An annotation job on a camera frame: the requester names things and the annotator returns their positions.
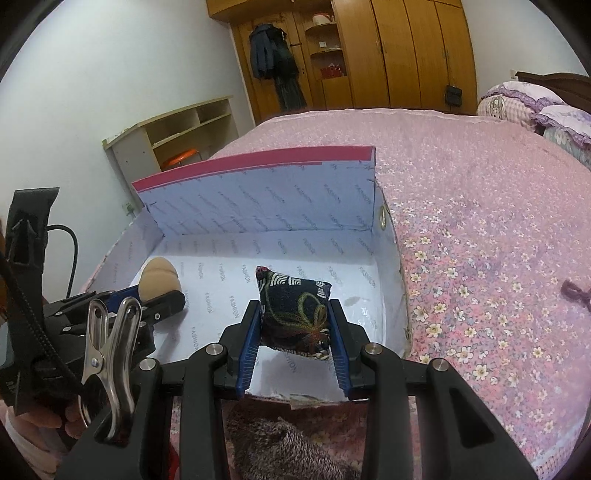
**white wall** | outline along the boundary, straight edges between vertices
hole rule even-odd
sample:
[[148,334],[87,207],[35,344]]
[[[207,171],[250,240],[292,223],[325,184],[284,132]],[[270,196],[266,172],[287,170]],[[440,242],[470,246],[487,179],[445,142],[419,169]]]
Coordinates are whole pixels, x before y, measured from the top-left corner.
[[511,80],[511,70],[587,75],[558,28],[530,0],[462,0],[478,95]]
[[[254,122],[231,32],[205,0],[65,0],[0,83],[0,218],[15,189],[61,187],[50,223],[78,235],[77,291],[131,220],[101,141],[223,95],[240,134]],[[71,240],[51,232],[44,295],[66,293]]]

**metal clip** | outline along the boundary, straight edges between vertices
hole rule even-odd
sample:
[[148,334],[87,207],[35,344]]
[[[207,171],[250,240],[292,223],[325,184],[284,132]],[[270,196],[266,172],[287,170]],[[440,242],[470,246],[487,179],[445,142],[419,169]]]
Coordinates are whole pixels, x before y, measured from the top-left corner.
[[[137,339],[141,305],[127,297],[117,312],[109,335],[109,312],[100,300],[89,304],[86,325],[86,352],[82,373],[83,394],[79,397],[82,418],[88,426],[105,406],[111,405],[111,428],[105,437],[109,442],[131,426],[135,402],[129,383],[131,356]],[[95,379],[100,380],[106,392],[100,395]]]

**pillow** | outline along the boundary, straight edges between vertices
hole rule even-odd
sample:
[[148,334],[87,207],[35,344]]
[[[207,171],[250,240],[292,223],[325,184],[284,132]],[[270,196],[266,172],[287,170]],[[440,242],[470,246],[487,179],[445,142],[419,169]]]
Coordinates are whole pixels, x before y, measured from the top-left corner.
[[585,167],[591,170],[591,147],[579,148],[579,146],[573,142],[572,137],[566,130],[556,127],[548,127],[544,132],[544,138],[567,151]]
[[530,107],[534,112],[539,112],[549,105],[566,105],[565,101],[552,90],[534,85],[528,82],[504,82],[491,88],[483,97],[503,95],[509,98],[517,98]]
[[256,268],[261,292],[261,343],[275,350],[329,357],[331,284]]
[[477,114],[509,120],[509,122],[521,125],[532,132],[535,131],[537,126],[535,121],[532,120],[535,112],[517,98],[507,98],[502,95],[485,98],[480,102]]
[[591,114],[570,105],[551,105],[534,115],[534,120],[545,127],[567,131],[573,142],[582,149],[591,146]]

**metal grommet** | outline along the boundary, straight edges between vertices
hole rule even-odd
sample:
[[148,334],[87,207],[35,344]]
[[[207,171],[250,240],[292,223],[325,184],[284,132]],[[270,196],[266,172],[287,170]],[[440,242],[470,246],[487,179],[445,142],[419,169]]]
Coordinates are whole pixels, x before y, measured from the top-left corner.
[[431,366],[438,372],[444,372],[449,368],[449,362],[444,358],[436,358],[431,362]]
[[379,355],[384,351],[384,347],[379,343],[368,343],[364,350],[368,355]]
[[205,351],[209,355],[219,355],[223,352],[223,345],[220,345],[219,343],[210,343],[205,347]]
[[144,372],[149,372],[150,370],[152,370],[154,367],[156,366],[156,360],[154,360],[153,358],[144,358],[140,363],[139,363],[139,367],[144,371]]
[[388,223],[388,217],[386,215],[386,207],[384,205],[382,205],[379,208],[379,225],[382,228],[382,230],[386,230],[387,223]]

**hanging clothes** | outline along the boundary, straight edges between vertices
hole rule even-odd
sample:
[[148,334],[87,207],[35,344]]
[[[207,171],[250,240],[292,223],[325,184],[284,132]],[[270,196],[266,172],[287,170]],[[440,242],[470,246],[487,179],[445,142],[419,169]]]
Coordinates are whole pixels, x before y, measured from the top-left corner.
[[285,41],[287,34],[271,24],[257,25],[249,39],[252,73],[273,79],[282,112],[302,110],[306,100],[297,81],[299,69]]

